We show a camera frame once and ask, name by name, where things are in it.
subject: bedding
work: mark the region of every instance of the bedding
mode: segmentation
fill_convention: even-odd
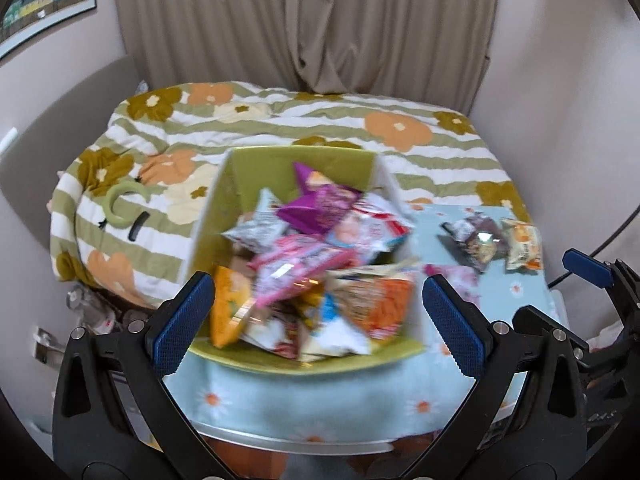
[[[414,210],[430,203],[505,206],[530,220],[497,159],[453,110],[244,82],[183,84],[121,102],[105,133],[62,174],[50,204],[56,277],[152,308],[173,298],[223,153],[267,144],[372,150],[385,157]],[[136,219],[124,229],[109,224],[103,211],[109,190],[121,182],[139,182],[150,194],[148,202],[139,194],[117,197],[118,214]]]

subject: beige curtain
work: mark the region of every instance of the beige curtain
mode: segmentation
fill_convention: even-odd
[[[116,0],[154,87],[244,80],[468,112],[497,0]]]

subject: headboard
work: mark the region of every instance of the headboard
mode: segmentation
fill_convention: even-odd
[[[0,159],[0,191],[37,241],[49,251],[46,204],[76,156],[104,133],[113,109],[140,82],[129,56],[90,75],[44,110]]]

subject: framed picture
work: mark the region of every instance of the framed picture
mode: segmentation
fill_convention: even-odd
[[[53,25],[95,9],[95,0],[14,0],[0,22],[0,59]]]

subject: screw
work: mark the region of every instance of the screw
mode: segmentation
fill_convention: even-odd
[[[507,325],[506,323],[503,323],[501,321],[496,321],[494,323],[494,332],[498,333],[500,335],[505,335],[506,333],[509,332],[509,325]]]
[[[79,326],[71,331],[71,339],[80,339],[84,335],[84,328]]]
[[[131,323],[129,323],[129,326],[127,326],[127,330],[129,330],[129,332],[131,332],[132,334],[137,334],[144,327],[145,327],[144,321],[142,321],[141,319],[134,319]]]
[[[564,341],[566,339],[566,333],[564,332],[564,330],[556,328],[554,330],[554,337],[558,339],[558,341]]]

